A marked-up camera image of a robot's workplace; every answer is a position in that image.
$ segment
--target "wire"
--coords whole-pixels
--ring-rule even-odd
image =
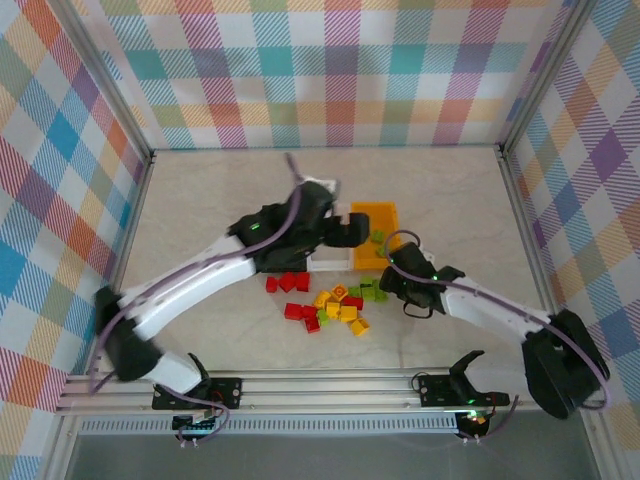
[[[293,159],[293,156],[287,153],[285,154],[285,160],[287,162],[287,166],[289,167],[289,170],[291,170],[291,173],[293,174],[295,188],[293,190],[293,194],[291,197],[291,208],[289,209],[287,218],[285,219],[282,226],[278,229],[278,231],[275,232],[272,236],[270,236],[266,240],[263,240],[262,242],[259,242],[250,247],[242,248],[235,252],[230,252],[230,253],[225,253],[220,255],[213,255],[204,260],[185,265],[184,267],[176,270],[175,272],[171,273],[170,275],[167,275],[165,278],[151,285],[144,292],[142,292],[138,297],[136,297],[130,303],[122,307],[122,309],[107,323],[107,325],[104,327],[104,329],[98,336],[96,348],[93,353],[93,356],[91,357],[91,362],[89,363],[89,395],[95,395],[114,376],[114,372],[110,372],[105,378],[100,380],[100,382],[96,383],[96,363],[98,361],[100,353],[104,349],[104,346],[107,342],[107,338],[109,338],[109,335],[111,335],[115,326],[120,321],[122,321],[127,315],[127,313],[129,313],[134,307],[144,304],[144,302],[149,300],[152,297],[152,295],[158,293],[161,289],[171,284],[176,279],[182,277],[187,273],[190,273],[193,270],[204,270],[205,268],[208,268],[209,266],[217,262],[221,262],[224,260],[229,260],[237,257],[244,257],[246,255],[249,255],[250,253],[256,252],[262,248],[265,248],[271,245],[286,233],[286,231],[293,224],[298,214],[298,211],[300,210],[300,203],[302,201],[302,191],[300,189],[300,186],[304,181],[304,179],[298,170],[298,167]],[[162,387],[176,398],[186,400],[192,403],[198,403],[201,405],[208,405],[213,408],[217,408],[226,412],[225,420],[222,422],[222,424],[218,428],[216,428],[212,433],[208,434],[206,437],[201,439],[200,443],[208,441],[208,439],[212,438],[215,434],[217,434],[220,430],[222,430],[226,426],[227,422],[229,421],[229,409],[222,403],[187,397],[186,395],[178,393],[165,385],[162,385]],[[181,442],[183,442],[182,445],[184,446],[184,440],[182,439],[182,434],[180,430],[178,431],[178,436]]]
[[[440,285],[448,288],[457,288],[458,290],[469,292],[474,296],[482,297],[485,300],[489,300],[490,302],[493,302],[495,305],[498,305],[499,307],[502,307],[509,312],[515,313],[516,315],[521,316],[526,320],[529,320],[541,326],[542,328],[548,330],[549,332],[553,333],[556,337],[562,340],[569,348],[571,348],[580,357],[580,359],[593,372],[596,379],[598,380],[598,383],[600,383],[600,386],[602,387],[602,391],[604,393],[604,400],[602,401],[602,404],[597,406],[583,405],[582,408],[586,410],[595,410],[595,411],[602,411],[609,408],[609,406],[611,405],[611,392],[609,390],[609,387],[607,386],[607,380],[604,378],[604,375],[602,374],[602,372],[600,372],[600,369],[593,362],[593,360],[589,358],[589,355],[587,355],[585,351],[582,350],[582,348],[580,348],[578,344],[576,344],[573,340],[571,340],[571,338],[569,338],[568,335],[566,335],[564,332],[560,331],[553,325],[549,325],[548,323],[534,317],[533,315],[529,315],[526,311],[522,310],[521,308],[518,308],[515,305],[511,305],[510,303],[502,300],[501,298],[495,297],[494,295],[491,295],[482,290],[469,287],[468,285],[461,285],[459,283],[445,282],[443,280],[434,280],[432,278],[417,277],[415,275],[410,274],[409,272],[405,272],[400,267],[398,267],[395,263],[393,263],[393,261],[391,260],[391,252],[389,250],[389,244],[391,239],[401,233],[412,236],[416,240],[418,246],[420,246],[420,237],[418,237],[416,233],[410,230],[396,230],[391,235],[389,235],[387,237],[387,240],[384,242],[384,252],[385,252],[385,256],[387,257],[387,260],[389,260],[389,264],[391,265],[391,268],[393,268],[396,272],[398,272],[403,277],[409,280],[413,280],[414,282],[425,283],[429,285]]]

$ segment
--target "yellow lego brick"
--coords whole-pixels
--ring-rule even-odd
[[[313,301],[313,306],[319,310],[324,310],[324,308],[327,306],[327,301],[329,300],[331,300],[331,294],[326,290],[323,290]]]
[[[358,307],[340,308],[340,321],[342,323],[353,322],[358,318]]]
[[[329,315],[329,318],[337,320],[340,316],[340,304],[337,302],[327,302],[327,315]]]
[[[369,323],[364,318],[359,318],[349,325],[351,331],[356,337],[369,331]]]
[[[339,302],[341,302],[342,299],[348,295],[348,293],[349,293],[349,290],[347,290],[347,287],[345,287],[341,283],[333,287],[333,289],[331,290],[331,294]]]

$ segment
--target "red lego brick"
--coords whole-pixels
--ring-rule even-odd
[[[316,317],[309,317],[304,319],[304,326],[307,329],[307,333],[315,333],[320,331],[320,323]]]
[[[356,307],[358,310],[362,310],[362,308],[364,307],[364,299],[355,297],[344,297],[342,299],[342,305],[344,305],[345,307]]]
[[[278,291],[278,279],[276,277],[267,277],[267,292],[276,293]]]
[[[318,312],[318,309],[316,307],[313,307],[310,305],[302,306],[302,318],[309,318],[309,317],[315,318],[317,312]]]
[[[311,275],[309,272],[302,272],[298,274],[296,278],[296,289],[299,292],[308,292],[311,286]]]
[[[280,284],[281,289],[289,293],[293,290],[293,287],[296,286],[296,276],[291,272],[287,272],[282,276],[278,283]]]
[[[284,307],[284,318],[287,320],[302,320],[302,305],[287,303]]]

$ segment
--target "colorful checkered pattern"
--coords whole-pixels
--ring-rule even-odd
[[[609,361],[619,442],[640,478],[640,2],[602,0],[516,148],[557,299]]]
[[[550,5],[74,3],[150,143],[174,149],[495,143]]]
[[[0,12],[0,479],[31,479],[143,164],[45,0]]]

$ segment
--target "orange container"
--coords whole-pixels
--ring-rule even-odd
[[[352,203],[351,211],[369,215],[369,231],[383,231],[385,241],[392,232],[398,230],[398,214],[396,213],[396,204],[393,202]],[[394,250],[401,244],[400,236],[395,236],[391,239],[389,248]],[[378,248],[380,248],[380,245],[373,243],[370,239],[359,247],[354,248],[354,270],[384,270],[387,268],[389,262],[386,258],[378,256],[376,253]]]

